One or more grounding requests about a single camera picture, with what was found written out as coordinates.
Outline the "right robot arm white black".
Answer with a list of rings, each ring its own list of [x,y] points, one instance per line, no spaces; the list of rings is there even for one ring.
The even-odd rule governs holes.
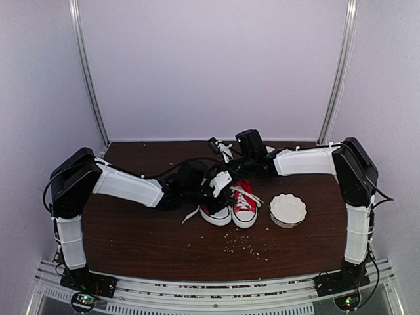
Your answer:
[[[378,206],[375,196],[380,194],[385,202],[393,200],[377,187],[379,172],[360,142],[348,137],[323,146],[269,151],[255,129],[238,133],[236,140],[241,152],[226,164],[237,179],[256,173],[268,177],[327,174],[337,179],[347,211],[347,236],[336,282],[341,289],[351,289],[361,280],[371,251]]]

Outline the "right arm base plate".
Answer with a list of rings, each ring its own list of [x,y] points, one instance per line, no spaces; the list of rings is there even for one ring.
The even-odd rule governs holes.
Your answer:
[[[313,279],[319,297],[336,295],[371,283],[369,276],[361,275],[358,279],[346,275],[342,271],[320,274]]]

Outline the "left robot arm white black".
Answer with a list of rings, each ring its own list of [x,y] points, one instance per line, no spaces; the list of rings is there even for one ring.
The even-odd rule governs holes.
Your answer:
[[[44,203],[54,222],[66,277],[80,291],[90,290],[96,280],[90,272],[83,244],[83,210],[93,194],[133,201],[142,206],[172,211],[185,204],[206,206],[210,213],[230,203],[229,187],[235,176],[228,164],[193,157],[156,177],[138,175],[96,157],[83,147],[55,169],[44,193]]]

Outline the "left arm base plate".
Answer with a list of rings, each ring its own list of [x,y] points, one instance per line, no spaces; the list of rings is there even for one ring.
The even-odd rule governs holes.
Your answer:
[[[87,279],[74,282],[69,274],[61,277],[60,285],[94,296],[112,298],[117,286],[117,278],[100,274],[89,274]]]

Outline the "red canvas sneaker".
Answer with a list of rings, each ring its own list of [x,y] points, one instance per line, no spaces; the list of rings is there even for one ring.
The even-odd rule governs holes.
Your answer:
[[[243,179],[230,187],[234,204],[231,215],[234,224],[238,228],[251,228],[258,217],[259,208],[264,201],[252,191],[249,180]]]
[[[197,213],[200,213],[202,218],[206,222],[214,226],[226,226],[232,220],[230,207],[222,208],[216,213],[210,214],[209,210],[205,206],[197,206],[194,211],[185,216],[182,223],[184,224],[187,220],[191,219]]]

